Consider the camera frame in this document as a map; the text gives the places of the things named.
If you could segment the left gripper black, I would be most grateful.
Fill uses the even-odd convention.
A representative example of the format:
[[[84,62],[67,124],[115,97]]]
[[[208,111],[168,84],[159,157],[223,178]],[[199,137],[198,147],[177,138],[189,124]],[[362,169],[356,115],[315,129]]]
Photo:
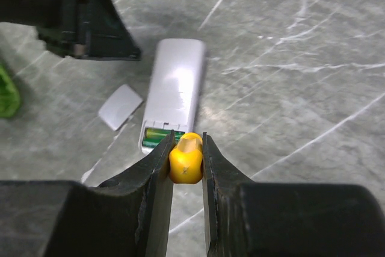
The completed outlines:
[[[46,49],[83,60],[140,60],[112,0],[1,0],[1,22],[33,26]]]

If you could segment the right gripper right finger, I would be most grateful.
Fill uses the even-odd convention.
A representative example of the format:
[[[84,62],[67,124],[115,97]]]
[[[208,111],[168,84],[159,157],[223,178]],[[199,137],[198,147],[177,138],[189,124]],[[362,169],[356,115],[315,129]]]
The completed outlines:
[[[353,184],[256,182],[203,134],[208,256],[383,256],[384,212]]]

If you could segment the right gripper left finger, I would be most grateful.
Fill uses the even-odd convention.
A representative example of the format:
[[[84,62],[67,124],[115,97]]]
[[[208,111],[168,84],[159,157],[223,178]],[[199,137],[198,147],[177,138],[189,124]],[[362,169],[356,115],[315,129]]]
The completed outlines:
[[[2,256],[165,256],[173,183],[168,134],[97,187],[75,181],[1,182]]]

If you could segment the grey battery cover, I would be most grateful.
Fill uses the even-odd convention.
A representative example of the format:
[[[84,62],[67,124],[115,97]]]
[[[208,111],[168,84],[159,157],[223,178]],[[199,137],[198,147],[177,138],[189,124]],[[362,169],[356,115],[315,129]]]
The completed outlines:
[[[98,116],[110,129],[116,131],[142,102],[137,92],[123,84],[101,106]]]

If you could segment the yellow handled screwdriver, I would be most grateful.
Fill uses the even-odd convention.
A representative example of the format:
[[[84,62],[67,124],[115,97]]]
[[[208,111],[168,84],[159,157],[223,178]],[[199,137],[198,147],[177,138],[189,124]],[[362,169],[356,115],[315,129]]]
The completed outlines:
[[[194,132],[181,136],[169,154],[169,177],[175,184],[196,184],[203,177],[203,139]]]

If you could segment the white remote control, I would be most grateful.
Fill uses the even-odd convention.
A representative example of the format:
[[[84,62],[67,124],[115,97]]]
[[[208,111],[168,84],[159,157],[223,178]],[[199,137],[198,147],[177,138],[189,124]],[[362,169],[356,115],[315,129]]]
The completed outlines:
[[[163,39],[156,47],[150,87],[138,147],[146,128],[175,131],[175,139],[193,131],[206,57],[206,45],[197,39]]]

